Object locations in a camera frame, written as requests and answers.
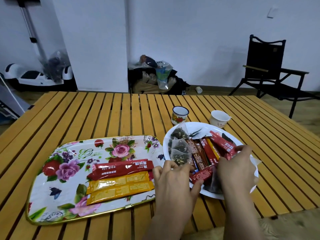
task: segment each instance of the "light switch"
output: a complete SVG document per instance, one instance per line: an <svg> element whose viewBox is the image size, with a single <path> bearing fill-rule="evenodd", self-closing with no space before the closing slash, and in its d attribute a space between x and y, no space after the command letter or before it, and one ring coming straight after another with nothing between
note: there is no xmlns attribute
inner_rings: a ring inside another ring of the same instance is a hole
<svg viewBox="0 0 320 240"><path fill-rule="evenodd" d="M272 6L268 12L267 18L273 19L278 13L279 8L277 6Z"/></svg>

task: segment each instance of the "chair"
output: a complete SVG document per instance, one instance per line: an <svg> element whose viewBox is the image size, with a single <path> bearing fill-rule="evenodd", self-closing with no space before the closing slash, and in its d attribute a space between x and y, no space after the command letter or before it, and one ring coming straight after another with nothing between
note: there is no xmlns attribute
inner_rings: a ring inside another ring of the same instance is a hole
<svg viewBox="0 0 320 240"><path fill-rule="evenodd" d="M255 37L253 34L250 35L247 64L243 66L245 67L245 76L229 96L231 96L242 84L248 84L258 90L258 98L262 98L265 94L269 94L279 100L285 99L293 101L289 118L292 118L294 108L298 101L320 99L320 97L309 92L301 91L304 76L309 74L309 72L281 68L285 44L286 40L265 42L258 37ZM286 73L286 75L280 78L280 73ZM290 75L300 76L298 88L282 84L282 81Z"/></svg>

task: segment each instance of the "yellow slatted table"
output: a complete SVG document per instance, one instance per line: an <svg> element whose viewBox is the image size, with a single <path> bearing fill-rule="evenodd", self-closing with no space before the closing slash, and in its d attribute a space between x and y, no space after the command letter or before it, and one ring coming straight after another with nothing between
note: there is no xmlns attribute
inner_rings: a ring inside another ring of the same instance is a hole
<svg viewBox="0 0 320 240"><path fill-rule="evenodd" d="M320 138L255 96L49 92L0 136L0 240L142 239L155 202L54 226L31 225L24 204L39 168L58 145L141 134L162 141L178 105L189 109L187 121L208 123L215 109L232 117L224 129L262 160L251 194L257 217L320 206ZM224 221L224 201L201 195L184 234Z"/></svg>

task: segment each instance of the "chair backrest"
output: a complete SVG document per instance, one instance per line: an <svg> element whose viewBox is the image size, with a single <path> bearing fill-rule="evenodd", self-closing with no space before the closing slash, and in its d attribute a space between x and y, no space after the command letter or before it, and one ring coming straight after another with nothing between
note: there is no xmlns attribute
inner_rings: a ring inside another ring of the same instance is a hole
<svg viewBox="0 0 320 240"><path fill-rule="evenodd" d="M286 40L265 42L253 34L250 35L247 66L269 70L269 72L246 69L245 78L278 80L285 44Z"/></svg>

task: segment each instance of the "hand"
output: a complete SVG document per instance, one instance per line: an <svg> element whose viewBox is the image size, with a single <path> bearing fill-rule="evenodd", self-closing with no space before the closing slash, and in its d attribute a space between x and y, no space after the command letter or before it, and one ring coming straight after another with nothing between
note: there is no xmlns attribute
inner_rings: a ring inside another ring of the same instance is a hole
<svg viewBox="0 0 320 240"><path fill-rule="evenodd" d="M221 181L222 190L225 193L233 194L248 193L257 184L257 177L254 176L256 167L250 161L251 147L240 145L235 148L239 152L231 160L224 157L219 159L218 176Z"/></svg>
<svg viewBox="0 0 320 240"><path fill-rule="evenodd" d="M195 207L203 180L189 187L190 164L165 161L153 169L156 210L144 239L179 239Z"/></svg>

